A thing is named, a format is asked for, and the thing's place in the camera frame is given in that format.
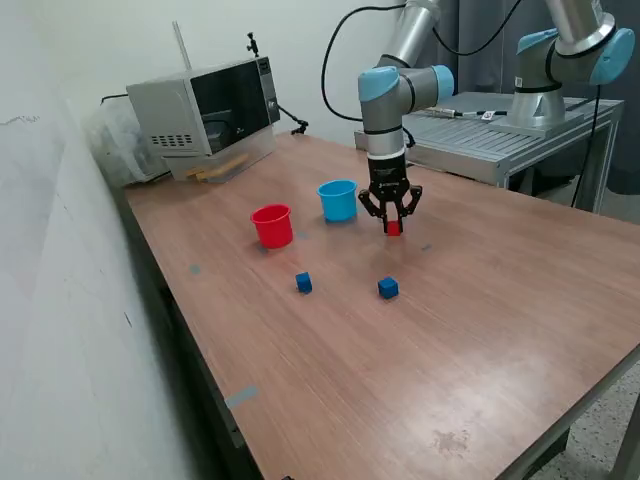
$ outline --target black cable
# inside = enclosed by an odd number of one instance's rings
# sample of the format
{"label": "black cable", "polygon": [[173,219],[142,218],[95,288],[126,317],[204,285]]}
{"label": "black cable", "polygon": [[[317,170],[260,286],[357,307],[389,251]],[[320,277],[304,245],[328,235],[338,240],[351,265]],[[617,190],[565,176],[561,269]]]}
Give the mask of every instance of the black cable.
{"label": "black cable", "polygon": [[438,42],[440,42],[440,45],[442,45],[444,47],[444,49],[449,52],[452,53],[454,55],[457,55],[458,57],[470,57],[471,55],[475,55],[476,53],[481,52],[482,50],[484,50],[485,48],[487,48],[489,45],[491,45],[491,43],[498,38],[498,35],[500,35],[500,33],[502,33],[502,30],[504,30],[504,27],[507,26],[507,23],[509,23],[509,20],[511,19],[511,17],[513,16],[513,14],[516,12],[517,8],[520,6],[520,4],[522,3],[522,0],[518,0],[513,7],[511,7],[511,10],[509,11],[509,13],[507,14],[507,16],[505,17],[505,19],[502,21],[502,25],[500,25],[500,28],[498,28],[498,30],[496,31],[496,33],[494,33],[491,38],[489,38],[489,40],[487,40],[481,47],[476,48],[475,50],[471,51],[471,52],[457,52],[455,50],[453,50],[451,47],[449,47],[446,43],[444,43],[444,40],[442,40],[442,37],[440,36],[440,34],[438,33],[438,31],[435,29],[435,27],[433,28],[433,34],[436,36],[436,38],[438,39]]}
{"label": "black cable", "polygon": [[329,54],[331,53],[331,49],[333,48],[333,43],[336,41],[336,37],[338,36],[338,33],[340,32],[340,29],[342,28],[342,25],[344,25],[344,22],[346,22],[350,17],[352,17],[356,13],[366,12],[366,11],[388,12],[389,10],[398,10],[398,9],[404,8],[404,7],[405,7],[405,4],[402,3],[400,5],[393,5],[391,7],[373,7],[373,6],[368,6],[368,7],[356,8],[355,10],[352,10],[351,12],[347,13],[344,17],[342,17],[342,20],[340,20],[340,23],[338,23],[338,26],[333,31],[333,35],[331,35],[331,40],[329,40],[329,45],[327,46],[327,50],[326,50],[326,52],[324,54],[324,61],[322,62],[322,73],[320,74],[320,90],[322,91],[322,99],[324,100],[324,104],[327,106],[329,111],[331,113],[333,113],[336,117],[342,118],[343,120],[350,120],[352,122],[361,122],[362,121],[361,118],[350,117],[348,115],[344,115],[344,114],[336,111],[331,106],[331,104],[329,103],[329,99],[327,98],[326,84],[325,84],[325,78],[326,78],[326,75],[327,75],[327,63],[329,62]]}
{"label": "black cable", "polygon": [[580,178],[578,179],[578,184],[576,185],[576,191],[573,192],[573,200],[571,200],[571,207],[575,208],[576,200],[578,199],[578,192],[580,191],[580,186],[582,185],[582,179],[584,178],[584,173],[587,170],[587,163],[589,162],[589,156],[591,155],[591,148],[593,147],[593,139],[596,135],[596,126],[598,124],[598,108],[600,107],[600,96],[602,93],[602,86],[598,85],[598,91],[596,92],[596,106],[593,111],[593,123],[591,124],[591,135],[589,135],[589,141],[587,143],[587,152],[584,156],[584,164],[582,165],[582,172],[580,173]]}
{"label": "black cable", "polygon": [[404,133],[407,134],[407,138],[409,139],[409,143],[407,143],[407,148],[413,148],[416,144],[415,138],[413,138],[413,135],[411,135],[411,132],[406,128],[402,127],[402,130],[404,130]]}
{"label": "black cable", "polygon": [[296,128],[295,130],[291,130],[291,135],[295,135],[296,133],[299,133],[300,135],[304,135],[304,132],[307,131],[307,127],[309,126],[309,122],[307,122],[306,120],[300,120],[298,117],[296,117],[295,115],[293,115],[292,113],[289,113],[284,107],[282,107],[281,105],[278,105],[278,110],[280,110],[281,112],[283,112],[285,115],[287,115],[291,120],[293,120],[294,122],[296,122],[298,125],[300,125],[298,128]]}
{"label": "black cable", "polygon": [[591,97],[591,98],[585,98],[584,100],[582,100],[581,102],[578,102],[574,105],[569,105],[567,107],[567,112],[573,112],[574,110],[580,108],[580,107],[584,107],[587,103],[591,103],[596,99],[596,97]]}
{"label": "black cable", "polygon": [[128,96],[129,96],[128,93],[121,93],[120,95],[107,95],[106,97],[102,97],[102,100],[100,100],[100,105],[102,105],[105,100],[109,100],[111,98],[122,98],[122,97],[128,97]]}
{"label": "black cable", "polygon": [[[478,110],[477,112],[460,112],[458,110],[455,110],[453,112],[453,116],[454,117],[481,117],[482,115],[484,115],[485,113],[487,113],[490,110]],[[495,112],[493,112],[494,116],[506,116],[508,115],[509,112],[507,112],[506,110],[496,110]]]}

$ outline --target white wall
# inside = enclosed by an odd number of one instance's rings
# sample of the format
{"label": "white wall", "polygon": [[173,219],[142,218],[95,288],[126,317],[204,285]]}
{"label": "white wall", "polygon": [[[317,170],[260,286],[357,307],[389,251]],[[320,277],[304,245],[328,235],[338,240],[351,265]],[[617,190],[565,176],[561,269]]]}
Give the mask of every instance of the white wall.
{"label": "white wall", "polygon": [[163,311],[20,3],[0,16],[0,477],[200,478]]}
{"label": "white wall", "polygon": [[[26,0],[80,120],[102,96],[183,68],[171,26],[177,20],[194,68],[245,58],[245,35],[253,31],[261,54],[271,58],[280,103],[311,123],[310,134],[348,145],[354,124],[332,116],[320,94],[325,48],[348,11],[394,3],[399,0]],[[357,76],[375,65],[396,18],[396,12],[365,12],[343,27],[327,81],[339,111],[360,116]]]}

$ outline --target wooden table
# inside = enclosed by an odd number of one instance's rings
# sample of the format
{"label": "wooden table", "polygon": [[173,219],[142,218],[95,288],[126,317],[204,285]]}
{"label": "wooden table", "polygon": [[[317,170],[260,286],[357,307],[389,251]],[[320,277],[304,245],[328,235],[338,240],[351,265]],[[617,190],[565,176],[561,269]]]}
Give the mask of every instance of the wooden table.
{"label": "wooden table", "polygon": [[[640,357],[640,228],[419,167],[402,237],[327,225],[316,188],[366,185],[364,155],[277,142],[225,185],[127,193],[266,479],[518,478]],[[296,238],[265,252],[249,215],[280,202]]]}

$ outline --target metal rod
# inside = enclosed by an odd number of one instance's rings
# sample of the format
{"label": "metal rod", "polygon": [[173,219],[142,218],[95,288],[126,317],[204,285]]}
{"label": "metal rod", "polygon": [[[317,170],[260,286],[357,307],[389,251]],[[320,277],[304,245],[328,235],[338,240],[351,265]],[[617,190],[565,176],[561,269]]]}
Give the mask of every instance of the metal rod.
{"label": "metal rod", "polygon": [[191,70],[191,60],[189,60],[187,47],[184,46],[184,40],[182,39],[182,32],[180,31],[180,25],[178,25],[178,22],[175,20],[173,21],[173,31],[176,33],[176,39],[178,40],[178,47],[180,47],[182,60],[184,60],[184,67],[187,70]]}
{"label": "metal rod", "polygon": [[440,0],[409,0],[384,53],[414,67],[431,28],[440,19],[439,3]]}
{"label": "metal rod", "polygon": [[567,43],[579,42],[600,27],[591,0],[547,0],[547,6],[560,37]]}

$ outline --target floor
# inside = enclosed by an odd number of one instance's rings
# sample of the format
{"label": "floor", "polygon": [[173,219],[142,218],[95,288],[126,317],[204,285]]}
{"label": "floor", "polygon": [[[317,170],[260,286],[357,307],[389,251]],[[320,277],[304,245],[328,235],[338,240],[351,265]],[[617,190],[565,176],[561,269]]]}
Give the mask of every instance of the floor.
{"label": "floor", "polygon": [[[571,202],[574,188],[554,191],[547,199],[567,205]],[[601,213],[640,224],[640,196],[607,192]],[[580,417],[571,429],[566,452],[556,457],[532,479],[606,479],[613,468],[639,392],[640,363]]]}

